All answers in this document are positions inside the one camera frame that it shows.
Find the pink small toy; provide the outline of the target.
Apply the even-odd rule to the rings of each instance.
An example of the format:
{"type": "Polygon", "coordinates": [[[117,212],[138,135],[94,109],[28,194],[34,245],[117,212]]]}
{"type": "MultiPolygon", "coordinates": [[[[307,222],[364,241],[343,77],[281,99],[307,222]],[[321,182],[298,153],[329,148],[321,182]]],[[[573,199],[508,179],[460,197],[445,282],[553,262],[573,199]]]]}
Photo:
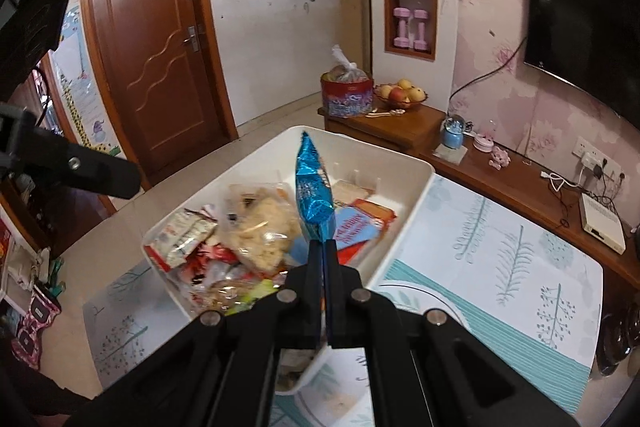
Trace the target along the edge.
{"type": "Polygon", "coordinates": [[[510,165],[511,157],[507,150],[495,145],[490,152],[488,165],[496,170],[502,170],[510,165]]]}

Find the red white apple snack bag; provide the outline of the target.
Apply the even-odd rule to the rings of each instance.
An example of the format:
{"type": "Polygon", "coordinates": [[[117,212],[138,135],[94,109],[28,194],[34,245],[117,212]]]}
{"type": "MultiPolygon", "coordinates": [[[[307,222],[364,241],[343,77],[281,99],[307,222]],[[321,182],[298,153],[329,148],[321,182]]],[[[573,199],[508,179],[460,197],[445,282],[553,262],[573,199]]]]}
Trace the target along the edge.
{"type": "Polygon", "coordinates": [[[199,293],[224,280],[239,264],[235,253],[221,243],[201,243],[178,268],[177,280],[185,291],[199,293]]]}

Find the pink dumbbell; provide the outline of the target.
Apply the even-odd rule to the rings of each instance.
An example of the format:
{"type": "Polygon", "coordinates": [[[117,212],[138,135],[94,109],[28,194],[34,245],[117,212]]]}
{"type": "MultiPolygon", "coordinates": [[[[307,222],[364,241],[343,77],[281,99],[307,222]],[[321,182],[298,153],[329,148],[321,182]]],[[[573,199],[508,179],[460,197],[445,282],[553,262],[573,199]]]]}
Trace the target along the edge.
{"type": "Polygon", "coordinates": [[[408,49],[410,46],[408,23],[411,12],[403,6],[398,6],[398,8],[393,10],[393,14],[397,20],[397,32],[394,38],[394,47],[398,49],[408,49]]]}
{"type": "Polygon", "coordinates": [[[415,10],[413,18],[416,21],[416,33],[413,39],[413,49],[420,52],[428,52],[430,45],[426,41],[426,22],[428,21],[428,12],[425,10],[415,10]]]}

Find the white set-top box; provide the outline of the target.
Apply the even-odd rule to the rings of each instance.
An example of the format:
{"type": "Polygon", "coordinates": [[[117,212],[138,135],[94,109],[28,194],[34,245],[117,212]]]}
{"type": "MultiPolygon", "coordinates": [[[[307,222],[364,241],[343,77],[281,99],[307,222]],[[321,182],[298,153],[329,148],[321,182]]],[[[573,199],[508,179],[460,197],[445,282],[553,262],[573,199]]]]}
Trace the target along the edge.
{"type": "Polygon", "coordinates": [[[626,251],[626,239],[620,218],[587,194],[580,195],[579,207],[582,229],[622,255],[626,251]]]}

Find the brown wooden door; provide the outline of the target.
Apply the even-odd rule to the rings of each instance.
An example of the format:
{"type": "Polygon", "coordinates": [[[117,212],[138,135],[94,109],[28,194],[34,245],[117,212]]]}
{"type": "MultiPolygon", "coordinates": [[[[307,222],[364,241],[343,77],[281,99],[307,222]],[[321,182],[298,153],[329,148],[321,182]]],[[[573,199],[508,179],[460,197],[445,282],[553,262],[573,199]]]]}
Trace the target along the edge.
{"type": "Polygon", "coordinates": [[[238,136],[210,0],[80,0],[107,116],[150,188],[238,136]]]}

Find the patterned white teal tablecloth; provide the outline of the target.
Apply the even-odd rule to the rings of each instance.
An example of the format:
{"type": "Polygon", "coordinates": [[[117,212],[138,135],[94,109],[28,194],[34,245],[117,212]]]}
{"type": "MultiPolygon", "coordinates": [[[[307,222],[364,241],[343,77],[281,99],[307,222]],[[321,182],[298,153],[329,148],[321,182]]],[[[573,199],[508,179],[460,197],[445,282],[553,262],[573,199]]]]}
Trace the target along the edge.
{"type": "MultiPolygon", "coordinates": [[[[374,289],[401,309],[442,308],[568,413],[585,392],[601,317],[601,265],[490,199],[436,178],[374,289]]],[[[149,263],[82,308],[109,386],[186,324],[149,263]]]]}

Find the pink round music box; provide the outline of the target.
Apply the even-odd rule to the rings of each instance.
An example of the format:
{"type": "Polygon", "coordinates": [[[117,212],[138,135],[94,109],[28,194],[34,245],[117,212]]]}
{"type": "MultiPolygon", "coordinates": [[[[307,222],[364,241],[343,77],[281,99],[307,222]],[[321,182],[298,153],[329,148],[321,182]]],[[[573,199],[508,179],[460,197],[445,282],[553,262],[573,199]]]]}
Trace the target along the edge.
{"type": "Polygon", "coordinates": [[[473,145],[482,153],[490,153],[495,146],[496,123],[488,119],[483,121],[475,132],[473,145]]]}

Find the beige soda cracker packet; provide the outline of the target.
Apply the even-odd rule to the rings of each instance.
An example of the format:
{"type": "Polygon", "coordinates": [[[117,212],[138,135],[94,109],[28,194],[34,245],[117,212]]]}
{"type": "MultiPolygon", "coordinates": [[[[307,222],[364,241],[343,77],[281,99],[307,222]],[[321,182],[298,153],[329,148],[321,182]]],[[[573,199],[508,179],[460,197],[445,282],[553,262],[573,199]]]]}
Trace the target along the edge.
{"type": "Polygon", "coordinates": [[[331,190],[336,208],[352,205],[357,199],[368,199],[374,194],[370,188],[365,188],[345,180],[337,180],[332,184],[331,190]]]}

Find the red white barcode snack packet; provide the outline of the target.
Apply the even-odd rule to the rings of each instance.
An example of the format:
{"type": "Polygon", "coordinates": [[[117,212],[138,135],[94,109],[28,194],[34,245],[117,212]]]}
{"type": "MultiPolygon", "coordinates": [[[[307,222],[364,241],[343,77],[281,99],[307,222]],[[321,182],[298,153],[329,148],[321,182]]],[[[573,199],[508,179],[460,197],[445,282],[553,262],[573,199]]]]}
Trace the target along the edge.
{"type": "Polygon", "coordinates": [[[205,212],[180,209],[152,235],[143,250],[160,269],[169,272],[186,263],[186,258],[215,232],[217,225],[218,221],[205,212]]]}

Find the pink dumbbell right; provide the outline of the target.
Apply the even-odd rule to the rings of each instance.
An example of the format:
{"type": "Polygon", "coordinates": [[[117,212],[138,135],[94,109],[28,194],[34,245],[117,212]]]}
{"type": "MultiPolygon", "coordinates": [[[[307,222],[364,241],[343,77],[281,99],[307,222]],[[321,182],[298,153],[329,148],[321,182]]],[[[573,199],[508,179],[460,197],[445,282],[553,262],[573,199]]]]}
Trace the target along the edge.
{"type": "Polygon", "coordinates": [[[428,21],[428,12],[425,10],[415,10],[413,18],[416,21],[416,33],[413,39],[413,49],[420,52],[428,52],[430,45],[426,41],[426,22],[428,21]]]}

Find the blue red biscuit pack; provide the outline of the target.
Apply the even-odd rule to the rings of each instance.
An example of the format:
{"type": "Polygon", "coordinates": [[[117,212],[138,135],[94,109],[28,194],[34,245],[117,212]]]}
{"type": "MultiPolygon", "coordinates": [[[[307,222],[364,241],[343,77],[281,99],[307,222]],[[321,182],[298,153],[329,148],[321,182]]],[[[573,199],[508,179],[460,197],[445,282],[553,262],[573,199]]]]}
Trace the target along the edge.
{"type": "Polygon", "coordinates": [[[359,265],[396,218],[393,209],[361,198],[337,210],[333,239],[338,262],[353,268],[359,265]]]}

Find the pale crumbly cake packet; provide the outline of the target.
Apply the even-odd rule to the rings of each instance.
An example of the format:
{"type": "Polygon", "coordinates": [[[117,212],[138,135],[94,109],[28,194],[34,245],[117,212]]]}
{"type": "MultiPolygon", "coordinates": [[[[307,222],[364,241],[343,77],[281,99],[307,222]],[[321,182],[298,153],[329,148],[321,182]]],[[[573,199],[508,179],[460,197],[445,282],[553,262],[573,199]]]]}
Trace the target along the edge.
{"type": "Polygon", "coordinates": [[[302,235],[285,183],[235,183],[224,195],[224,243],[250,271],[271,277],[302,235]]]}

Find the green pineapple cake packet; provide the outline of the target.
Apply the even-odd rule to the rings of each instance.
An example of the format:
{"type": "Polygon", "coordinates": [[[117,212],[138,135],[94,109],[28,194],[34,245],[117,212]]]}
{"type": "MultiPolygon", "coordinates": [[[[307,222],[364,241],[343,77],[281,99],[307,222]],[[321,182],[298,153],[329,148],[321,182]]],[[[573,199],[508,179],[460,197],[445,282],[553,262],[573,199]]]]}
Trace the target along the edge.
{"type": "Polygon", "coordinates": [[[249,310],[258,300],[274,294],[279,289],[279,284],[272,280],[262,280],[247,293],[236,300],[236,303],[226,312],[227,315],[237,314],[249,310]]]}

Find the blue foil snack packet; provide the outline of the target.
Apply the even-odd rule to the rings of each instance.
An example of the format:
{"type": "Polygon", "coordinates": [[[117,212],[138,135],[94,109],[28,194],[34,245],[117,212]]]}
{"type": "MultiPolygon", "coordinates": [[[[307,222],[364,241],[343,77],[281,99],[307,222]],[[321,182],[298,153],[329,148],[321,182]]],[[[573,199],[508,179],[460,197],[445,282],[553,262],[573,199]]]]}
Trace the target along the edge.
{"type": "Polygon", "coordinates": [[[333,239],[335,207],[329,177],[307,131],[302,133],[295,165],[296,205],[307,239],[333,239]]]}

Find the pink dumbbell left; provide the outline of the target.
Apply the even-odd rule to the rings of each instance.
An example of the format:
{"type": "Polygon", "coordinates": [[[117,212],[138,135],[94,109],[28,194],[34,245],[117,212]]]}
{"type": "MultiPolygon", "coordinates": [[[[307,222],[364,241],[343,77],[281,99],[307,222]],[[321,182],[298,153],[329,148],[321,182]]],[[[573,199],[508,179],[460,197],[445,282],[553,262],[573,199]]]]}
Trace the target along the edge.
{"type": "Polygon", "coordinates": [[[398,6],[398,8],[393,10],[393,14],[397,20],[397,32],[394,38],[394,47],[398,49],[408,49],[410,46],[408,23],[411,12],[403,6],[398,6]]]}

